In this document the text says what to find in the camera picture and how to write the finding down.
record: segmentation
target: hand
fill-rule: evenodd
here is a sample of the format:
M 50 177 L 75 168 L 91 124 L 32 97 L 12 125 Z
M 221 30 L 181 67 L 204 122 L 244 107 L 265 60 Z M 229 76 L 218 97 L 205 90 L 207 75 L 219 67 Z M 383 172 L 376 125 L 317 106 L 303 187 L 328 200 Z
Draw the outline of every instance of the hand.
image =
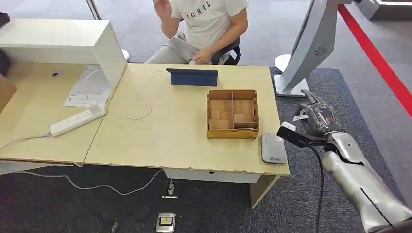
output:
M 215 50 L 211 47 L 200 50 L 193 56 L 193 60 L 196 64 L 208 64 L 212 60 L 212 56 L 215 54 Z
M 172 5 L 169 0 L 153 0 L 153 4 L 154 10 L 161 19 L 171 17 Z

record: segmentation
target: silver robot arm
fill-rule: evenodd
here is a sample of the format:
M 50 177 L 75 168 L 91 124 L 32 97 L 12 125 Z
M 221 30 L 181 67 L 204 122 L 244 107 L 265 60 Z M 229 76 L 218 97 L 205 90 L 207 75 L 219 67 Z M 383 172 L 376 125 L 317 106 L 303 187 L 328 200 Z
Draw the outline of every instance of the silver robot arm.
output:
M 322 165 L 360 214 L 365 232 L 412 232 L 412 211 L 385 185 L 353 137 L 335 132 L 326 138 L 331 146 L 322 156 Z
M 342 132 L 332 106 L 307 90 L 311 104 L 295 115 L 307 135 L 282 124 L 277 135 L 300 146 L 324 146 L 322 166 L 359 213 L 366 233 L 412 233 L 412 211 L 399 201 L 375 172 L 354 138 Z

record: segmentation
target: white power strip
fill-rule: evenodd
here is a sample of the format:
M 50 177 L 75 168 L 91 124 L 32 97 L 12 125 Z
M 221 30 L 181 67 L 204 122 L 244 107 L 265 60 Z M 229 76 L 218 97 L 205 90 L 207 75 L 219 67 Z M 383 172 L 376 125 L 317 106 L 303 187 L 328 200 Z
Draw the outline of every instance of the white power strip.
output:
M 106 109 L 102 108 L 99 105 L 93 105 L 87 108 L 86 111 L 71 116 L 67 119 L 59 121 L 55 124 L 52 124 L 50 129 L 50 134 L 53 137 L 58 137 L 62 134 L 65 134 L 69 131 L 72 131 L 82 125 L 86 125 L 98 118 L 105 116 L 107 113 Z

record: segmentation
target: red floor stripe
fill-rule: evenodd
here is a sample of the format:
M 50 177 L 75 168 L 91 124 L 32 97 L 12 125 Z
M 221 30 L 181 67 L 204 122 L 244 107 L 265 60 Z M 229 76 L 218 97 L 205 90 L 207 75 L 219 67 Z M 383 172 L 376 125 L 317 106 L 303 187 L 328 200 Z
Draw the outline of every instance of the red floor stripe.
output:
M 338 10 L 348 28 L 362 47 L 363 51 L 365 51 L 366 55 L 369 57 L 369 60 L 371 60 L 376 70 L 378 70 L 379 74 L 385 80 L 386 84 L 412 117 L 412 95 L 409 90 L 394 73 L 385 59 L 383 59 L 382 55 L 380 55 L 379 51 L 376 49 L 359 24 L 355 21 L 348 9 L 344 5 L 339 5 Z

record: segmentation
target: desk surface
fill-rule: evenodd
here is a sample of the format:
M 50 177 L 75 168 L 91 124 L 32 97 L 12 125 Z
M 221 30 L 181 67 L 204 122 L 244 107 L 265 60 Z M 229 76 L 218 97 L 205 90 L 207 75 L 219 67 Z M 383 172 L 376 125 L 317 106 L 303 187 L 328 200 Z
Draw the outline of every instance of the desk surface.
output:
M 0 145 L 17 138 L 37 136 L 49 126 L 84 108 L 62 107 L 85 66 L 77 64 L 20 63 L 8 79 L 17 88 L 0 114 Z M 61 75 L 53 77 L 54 70 Z M 82 163 L 101 119 L 58 138 L 14 143 L 0 151 L 0 159 Z
M 166 68 L 216 69 L 218 88 L 171 86 Z M 211 89 L 255 89 L 260 132 L 277 132 L 279 116 L 268 67 L 128 64 L 85 159 L 88 164 L 289 175 L 264 163 L 260 140 L 208 139 Z M 152 112 L 139 118 L 152 107 Z

